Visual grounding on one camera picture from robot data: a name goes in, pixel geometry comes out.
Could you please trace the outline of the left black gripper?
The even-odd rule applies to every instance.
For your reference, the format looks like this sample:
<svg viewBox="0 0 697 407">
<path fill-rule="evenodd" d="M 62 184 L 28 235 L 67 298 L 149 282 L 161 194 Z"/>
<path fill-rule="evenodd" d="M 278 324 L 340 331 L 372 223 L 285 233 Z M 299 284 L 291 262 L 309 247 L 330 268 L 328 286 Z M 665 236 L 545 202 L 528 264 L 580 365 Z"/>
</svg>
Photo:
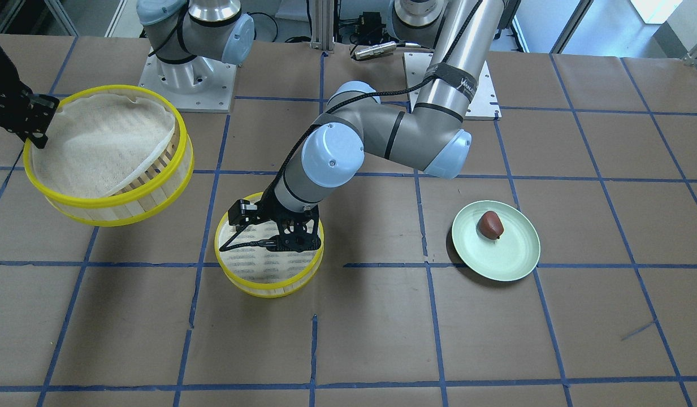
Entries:
<svg viewBox="0 0 697 407">
<path fill-rule="evenodd" d="M 256 224 L 272 221 L 278 228 L 278 234 L 260 240 L 259 247 L 269 252 L 314 252 L 321 247 L 319 207 L 294 212 L 273 195 L 262 196 L 256 206 Z"/>
</svg>

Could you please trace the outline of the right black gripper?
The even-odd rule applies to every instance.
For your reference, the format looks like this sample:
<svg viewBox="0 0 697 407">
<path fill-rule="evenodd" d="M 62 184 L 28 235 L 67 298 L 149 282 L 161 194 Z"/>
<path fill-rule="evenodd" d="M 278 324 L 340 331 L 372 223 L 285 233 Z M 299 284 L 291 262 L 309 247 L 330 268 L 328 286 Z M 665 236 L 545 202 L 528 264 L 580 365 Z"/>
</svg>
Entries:
<svg viewBox="0 0 697 407">
<path fill-rule="evenodd" d="M 0 46 L 0 127 L 23 142 L 30 140 L 36 149 L 43 149 L 59 103 L 54 96 L 33 93 L 20 80 L 17 68 Z"/>
</svg>

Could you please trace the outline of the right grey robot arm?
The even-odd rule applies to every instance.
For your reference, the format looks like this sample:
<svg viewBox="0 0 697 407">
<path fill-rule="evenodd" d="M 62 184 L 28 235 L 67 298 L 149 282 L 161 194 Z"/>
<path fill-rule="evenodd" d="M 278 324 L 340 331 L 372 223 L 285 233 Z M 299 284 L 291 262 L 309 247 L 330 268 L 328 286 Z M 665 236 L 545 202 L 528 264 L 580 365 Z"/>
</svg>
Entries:
<svg viewBox="0 0 697 407">
<path fill-rule="evenodd" d="M 138 87 L 179 111 L 228 112 L 237 66 L 253 46 L 253 18 L 239 1 L 139 1 L 139 22 L 151 43 Z M 0 127 L 47 142 L 57 98 L 33 93 L 0 46 Z"/>
</svg>

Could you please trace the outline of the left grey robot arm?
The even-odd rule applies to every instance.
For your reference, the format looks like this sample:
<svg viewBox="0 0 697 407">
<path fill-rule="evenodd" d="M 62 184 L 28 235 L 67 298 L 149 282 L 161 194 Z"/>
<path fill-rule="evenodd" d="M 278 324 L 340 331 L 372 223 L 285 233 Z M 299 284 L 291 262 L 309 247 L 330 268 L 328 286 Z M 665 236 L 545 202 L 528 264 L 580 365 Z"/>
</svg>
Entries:
<svg viewBox="0 0 697 407">
<path fill-rule="evenodd" d="M 273 222 L 278 234 L 256 242 L 271 252 L 321 247 L 319 202 L 358 172 L 366 154 L 434 177 L 454 178 L 464 166 L 471 136 L 462 128 L 486 54 L 506 8 L 504 1 L 394 1 L 387 27 L 403 41 L 433 51 L 410 112 L 381 104 L 361 81 L 339 87 L 325 110 L 297 140 L 256 203 L 236 201 L 229 223 L 242 232 Z"/>
</svg>

